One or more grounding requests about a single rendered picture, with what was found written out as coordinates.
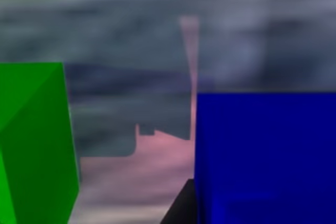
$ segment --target green cube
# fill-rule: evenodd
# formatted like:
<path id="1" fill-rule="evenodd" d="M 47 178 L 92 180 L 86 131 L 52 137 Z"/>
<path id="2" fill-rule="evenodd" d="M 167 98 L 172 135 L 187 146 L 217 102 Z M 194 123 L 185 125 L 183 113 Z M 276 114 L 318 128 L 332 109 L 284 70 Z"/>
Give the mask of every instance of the green cube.
<path id="1" fill-rule="evenodd" d="M 63 65 L 0 64 L 0 223 L 66 224 L 78 193 Z"/>

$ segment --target green block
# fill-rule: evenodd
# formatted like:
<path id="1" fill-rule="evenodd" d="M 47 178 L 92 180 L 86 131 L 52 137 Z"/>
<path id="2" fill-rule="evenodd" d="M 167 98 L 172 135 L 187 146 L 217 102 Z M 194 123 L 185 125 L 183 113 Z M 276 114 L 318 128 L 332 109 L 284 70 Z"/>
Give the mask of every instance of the green block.
<path id="1" fill-rule="evenodd" d="M 66 224 L 78 192 L 63 65 L 0 64 L 0 223 Z"/>

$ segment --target blurry sky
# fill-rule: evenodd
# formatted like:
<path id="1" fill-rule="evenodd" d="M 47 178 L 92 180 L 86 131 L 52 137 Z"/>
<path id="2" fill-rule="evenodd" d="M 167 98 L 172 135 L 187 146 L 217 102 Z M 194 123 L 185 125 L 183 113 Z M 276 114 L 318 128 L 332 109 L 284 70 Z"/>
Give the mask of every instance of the blurry sky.
<path id="1" fill-rule="evenodd" d="M 156 116 L 167 128 L 178 118 L 190 123 L 181 94 L 191 91 L 171 77 L 190 75 L 185 15 L 200 24 L 201 91 L 336 88 L 336 0 L 0 0 L 0 61 L 64 62 L 75 138 L 101 150 L 135 137 L 137 122 L 125 111 L 141 108 L 139 120 Z M 111 70 L 71 67 L 84 63 Z M 173 74 L 144 78 L 135 70 Z M 136 92 L 163 83 L 170 95 L 160 93 L 157 108 L 139 105 Z M 193 148 L 160 131 L 138 136 L 130 157 L 83 157 L 70 223 L 159 223 L 193 175 Z"/>

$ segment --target blue block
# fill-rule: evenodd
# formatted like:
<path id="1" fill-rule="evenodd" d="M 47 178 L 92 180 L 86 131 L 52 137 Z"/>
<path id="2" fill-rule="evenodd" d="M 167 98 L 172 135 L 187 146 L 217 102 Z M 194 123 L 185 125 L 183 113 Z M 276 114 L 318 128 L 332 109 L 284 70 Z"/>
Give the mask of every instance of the blue block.
<path id="1" fill-rule="evenodd" d="M 336 94 L 199 94 L 199 224 L 335 224 Z"/>

